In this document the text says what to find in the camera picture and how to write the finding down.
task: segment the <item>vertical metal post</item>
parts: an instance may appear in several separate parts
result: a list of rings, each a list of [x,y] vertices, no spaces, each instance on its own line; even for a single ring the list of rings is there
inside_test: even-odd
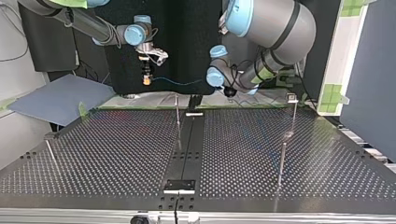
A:
[[[297,102],[297,103],[294,103],[293,123],[294,123],[294,121],[296,120],[297,104],[298,104],[298,102]]]
[[[175,106],[176,106],[176,114],[177,114],[177,127],[180,130],[180,110],[178,107],[178,95],[175,94]]]
[[[52,147],[50,146],[50,140],[46,140],[47,148],[49,149],[49,154],[53,160],[56,161],[55,155],[53,154]]]
[[[287,143],[283,143],[283,145],[282,145],[282,151],[280,152],[279,178],[277,179],[277,184],[278,184],[280,187],[282,186],[283,168],[284,168],[284,166],[285,166],[286,146],[287,146]]]

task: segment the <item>black curtain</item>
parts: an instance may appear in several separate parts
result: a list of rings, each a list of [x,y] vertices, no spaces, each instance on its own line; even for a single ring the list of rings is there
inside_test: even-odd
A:
[[[210,49],[220,44],[219,17],[221,0],[113,0],[98,7],[98,16],[113,24],[133,24],[134,15],[150,15],[159,33],[154,37],[156,48],[168,52],[169,59],[157,67],[155,77],[166,77],[178,83],[199,83],[181,86],[156,80],[144,86],[141,62],[134,47],[105,47],[111,80],[116,93],[132,94],[147,91],[177,91],[183,94],[211,94],[214,89],[205,81],[210,64]]]

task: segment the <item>black cable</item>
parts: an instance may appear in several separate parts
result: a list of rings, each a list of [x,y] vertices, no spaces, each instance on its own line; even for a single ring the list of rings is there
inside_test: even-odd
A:
[[[309,95],[309,92],[308,92],[308,90],[306,89],[306,86],[305,86],[305,83],[304,83],[304,79],[303,79],[303,77],[301,76],[301,73],[300,73],[300,66],[299,66],[298,64],[296,64],[295,70],[297,70],[297,76],[300,78],[301,83],[303,84],[304,91],[306,92],[306,95],[308,96],[309,101],[311,101],[311,103],[312,103],[312,105],[314,106],[315,110],[318,111],[318,108],[317,108],[317,106],[315,105],[314,100],[313,100],[312,97]]]
[[[26,44],[26,50],[25,50],[25,52],[22,55],[20,55],[18,57],[15,57],[15,58],[0,60],[0,63],[5,63],[5,62],[11,62],[11,61],[18,60],[18,59],[22,58],[23,56],[25,56],[28,51],[29,51],[29,46]]]
[[[15,9],[7,4],[1,5],[4,7],[7,7],[8,9],[10,9],[19,19],[21,19],[21,17],[17,14],[17,12],[15,11]],[[9,20],[9,22],[11,22],[11,24],[14,26],[15,29],[17,29],[17,31],[24,36],[23,32],[18,28],[18,26],[9,18],[9,16],[7,15],[7,13],[3,10],[3,12],[5,13],[6,18]],[[25,56],[27,54],[27,52],[29,51],[29,45],[26,41],[26,49],[25,52],[23,54],[21,54],[20,56],[14,57],[14,58],[10,58],[10,59],[3,59],[0,60],[0,63],[5,63],[5,62],[11,62],[11,61],[15,61],[18,60],[20,58],[22,58],[23,56]]]
[[[91,77],[92,79],[96,80],[97,82],[99,82],[99,75],[97,74],[97,72],[96,72],[89,64],[85,63],[85,62],[82,61],[82,60],[79,60],[79,61],[80,61],[80,64],[85,68],[86,73],[87,73],[87,67],[88,67],[91,71],[93,71],[93,73],[95,74],[96,77],[93,77],[93,76],[91,75],[91,73],[89,73],[90,77]]]

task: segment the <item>robot end effector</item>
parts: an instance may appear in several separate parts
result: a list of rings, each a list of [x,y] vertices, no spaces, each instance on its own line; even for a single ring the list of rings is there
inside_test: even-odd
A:
[[[317,33],[312,13],[294,0],[231,0],[222,19],[223,34],[225,23],[231,33],[266,49],[242,74],[231,67],[224,46],[210,50],[212,63],[206,80],[213,87],[224,87],[229,97],[236,91],[256,93],[265,79],[302,60],[312,49]]]

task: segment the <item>green tape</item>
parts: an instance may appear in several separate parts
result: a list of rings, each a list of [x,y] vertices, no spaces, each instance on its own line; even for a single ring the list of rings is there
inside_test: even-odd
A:
[[[1,102],[0,104],[0,111],[2,110],[7,110],[8,106],[11,105],[12,103],[14,103],[17,99],[13,98],[13,99],[7,99]]]
[[[323,95],[321,98],[319,112],[322,113],[335,113],[337,106],[341,102],[341,89],[342,85],[326,84],[324,86]]]
[[[251,83],[254,84],[260,84],[262,83],[262,79],[260,79],[260,77],[265,80],[265,79],[271,79],[274,78],[274,74],[270,73],[266,68],[263,68],[260,73],[259,73],[259,77],[254,77],[253,80],[251,81]]]
[[[82,118],[87,117],[87,115],[89,114],[87,108],[82,102],[79,102],[78,111],[79,111],[79,116]]]
[[[88,7],[87,0],[50,0],[64,7]]]
[[[341,17],[355,17],[361,14],[364,0],[345,0]]]

